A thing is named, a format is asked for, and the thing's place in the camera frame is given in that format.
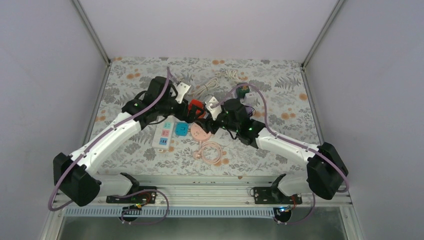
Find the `red cube socket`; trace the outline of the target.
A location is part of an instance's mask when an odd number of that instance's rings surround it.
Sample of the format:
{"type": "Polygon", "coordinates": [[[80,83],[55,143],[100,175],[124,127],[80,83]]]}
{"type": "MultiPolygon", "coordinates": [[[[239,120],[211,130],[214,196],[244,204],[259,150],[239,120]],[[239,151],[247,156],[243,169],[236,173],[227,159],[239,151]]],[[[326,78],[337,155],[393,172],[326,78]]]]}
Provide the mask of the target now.
{"type": "Polygon", "coordinates": [[[193,115],[195,119],[202,119],[206,114],[204,104],[197,99],[192,99],[189,102],[188,112],[190,115],[193,115]]]}

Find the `black power adapter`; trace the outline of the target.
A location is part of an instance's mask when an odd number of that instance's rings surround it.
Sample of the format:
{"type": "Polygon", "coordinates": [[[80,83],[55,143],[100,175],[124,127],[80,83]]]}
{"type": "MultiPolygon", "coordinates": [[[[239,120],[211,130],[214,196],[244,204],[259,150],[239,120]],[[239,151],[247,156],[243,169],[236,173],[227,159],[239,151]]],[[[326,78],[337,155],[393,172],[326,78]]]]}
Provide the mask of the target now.
{"type": "Polygon", "coordinates": [[[252,106],[246,105],[245,109],[249,117],[253,117],[256,114],[256,109],[252,106]]]}

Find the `dark green cube socket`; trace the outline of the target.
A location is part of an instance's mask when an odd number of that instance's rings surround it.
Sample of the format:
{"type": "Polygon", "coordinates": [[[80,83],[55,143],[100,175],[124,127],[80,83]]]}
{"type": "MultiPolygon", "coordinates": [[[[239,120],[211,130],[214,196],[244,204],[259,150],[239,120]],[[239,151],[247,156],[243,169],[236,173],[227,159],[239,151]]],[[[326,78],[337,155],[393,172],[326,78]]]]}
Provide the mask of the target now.
{"type": "Polygon", "coordinates": [[[246,94],[250,93],[250,87],[245,85],[245,82],[237,84],[237,88],[235,90],[235,96],[237,99],[243,99],[246,94]]]}

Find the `white cube adapter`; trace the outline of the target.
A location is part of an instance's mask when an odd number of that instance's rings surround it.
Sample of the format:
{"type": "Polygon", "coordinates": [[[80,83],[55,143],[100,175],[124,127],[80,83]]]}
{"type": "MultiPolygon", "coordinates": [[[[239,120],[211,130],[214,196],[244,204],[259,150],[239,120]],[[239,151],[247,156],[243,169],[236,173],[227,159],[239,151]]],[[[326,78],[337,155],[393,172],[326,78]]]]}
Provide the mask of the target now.
{"type": "Polygon", "coordinates": [[[243,98],[245,104],[254,104],[257,99],[258,97],[255,92],[246,93],[243,98]]]}

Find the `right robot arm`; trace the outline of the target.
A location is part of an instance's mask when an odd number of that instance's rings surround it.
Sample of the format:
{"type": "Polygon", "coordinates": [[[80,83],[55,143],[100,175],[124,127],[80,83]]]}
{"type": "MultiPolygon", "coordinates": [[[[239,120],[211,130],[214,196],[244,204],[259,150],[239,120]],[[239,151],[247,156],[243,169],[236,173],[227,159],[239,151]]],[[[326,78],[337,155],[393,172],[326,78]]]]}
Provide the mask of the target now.
{"type": "Polygon", "coordinates": [[[215,97],[210,96],[204,106],[208,116],[199,124],[206,132],[215,134],[218,129],[230,131],[244,145],[272,152],[306,168],[305,173],[283,173],[275,179],[270,195],[278,204],[293,195],[306,193],[331,200],[349,173],[332,144],[307,144],[275,132],[265,123],[252,119],[246,106],[238,99],[232,98],[219,104],[215,97]]]}

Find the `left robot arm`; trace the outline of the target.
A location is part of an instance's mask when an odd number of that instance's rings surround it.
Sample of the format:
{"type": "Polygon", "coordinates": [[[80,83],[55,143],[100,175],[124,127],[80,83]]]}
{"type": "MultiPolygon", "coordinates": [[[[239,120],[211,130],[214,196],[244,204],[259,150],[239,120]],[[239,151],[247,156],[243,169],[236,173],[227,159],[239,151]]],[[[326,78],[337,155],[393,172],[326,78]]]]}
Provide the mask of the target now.
{"type": "Polygon", "coordinates": [[[134,202],[140,190],[132,176],[128,173],[102,175],[98,170],[117,148],[158,117],[175,116],[182,121],[192,121],[194,113],[189,112],[186,99],[191,88],[186,83],[173,83],[169,78],[156,76],[148,89],[129,100],[99,135],[70,154],[59,153],[53,159],[55,187],[49,203],[53,203],[58,191],[80,207],[106,196],[120,196],[128,203],[134,202]]]}

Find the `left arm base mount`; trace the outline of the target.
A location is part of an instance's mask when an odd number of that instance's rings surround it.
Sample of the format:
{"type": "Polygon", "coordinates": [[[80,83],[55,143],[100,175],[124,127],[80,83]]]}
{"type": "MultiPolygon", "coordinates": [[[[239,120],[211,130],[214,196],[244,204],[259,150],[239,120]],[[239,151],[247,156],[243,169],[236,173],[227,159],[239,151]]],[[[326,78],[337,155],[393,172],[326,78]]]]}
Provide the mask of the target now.
{"type": "Polygon", "coordinates": [[[116,198],[119,200],[124,200],[124,199],[137,199],[141,197],[140,201],[137,201],[137,203],[134,205],[133,208],[128,207],[127,209],[124,209],[121,211],[120,216],[118,217],[121,221],[122,224],[127,224],[129,226],[133,225],[133,226],[152,226],[158,223],[161,223],[162,221],[164,221],[169,213],[170,213],[170,201],[169,198],[160,190],[157,190],[155,188],[146,188],[146,189],[142,189],[142,190],[138,190],[135,191],[133,193],[129,193],[127,195],[111,195],[111,198],[116,198]],[[165,200],[165,204],[166,204],[166,209],[164,212],[164,215],[159,218],[156,221],[152,221],[152,222],[136,222],[137,218],[136,217],[125,217],[125,215],[128,212],[131,211],[141,211],[143,209],[144,206],[148,205],[150,203],[150,201],[156,197],[157,195],[160,195],[164,198],[165,200]]]}

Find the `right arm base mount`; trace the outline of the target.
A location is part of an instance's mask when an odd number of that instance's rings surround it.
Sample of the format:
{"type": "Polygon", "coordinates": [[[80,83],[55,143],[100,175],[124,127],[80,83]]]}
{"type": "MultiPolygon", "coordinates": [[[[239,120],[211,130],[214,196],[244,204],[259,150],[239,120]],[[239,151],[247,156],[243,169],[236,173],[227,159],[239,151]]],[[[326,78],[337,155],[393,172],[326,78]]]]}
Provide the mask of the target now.
{"type": "Polygon", "coordinates": [[[315,212],[316,197],[312,196],[312,205],[309,212],[300,220],[292,221],[293,211],[303,203],[301,194],[284,195],[272,186],[255,186],[248,190],[256,205],[280,205],[273,209],[273,220],[278,225],[294,226],[306,222],[315,212]]]}

